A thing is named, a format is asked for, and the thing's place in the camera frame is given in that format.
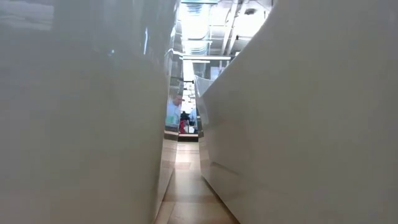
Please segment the white partition wall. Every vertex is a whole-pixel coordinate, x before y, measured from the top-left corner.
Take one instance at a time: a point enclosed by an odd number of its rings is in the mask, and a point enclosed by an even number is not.
[[[0,223],[153,221],[177,3],[0,0]]]
[[[397,1],[278,1],[197,101],[242,224],[398,223],[397,40]]]

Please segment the narrow corridor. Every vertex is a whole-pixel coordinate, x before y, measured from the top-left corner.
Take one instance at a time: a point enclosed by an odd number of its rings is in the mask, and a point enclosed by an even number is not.
[[[239,223],[200,174],[198,143],[180,142],[175,173],[155,224]]]

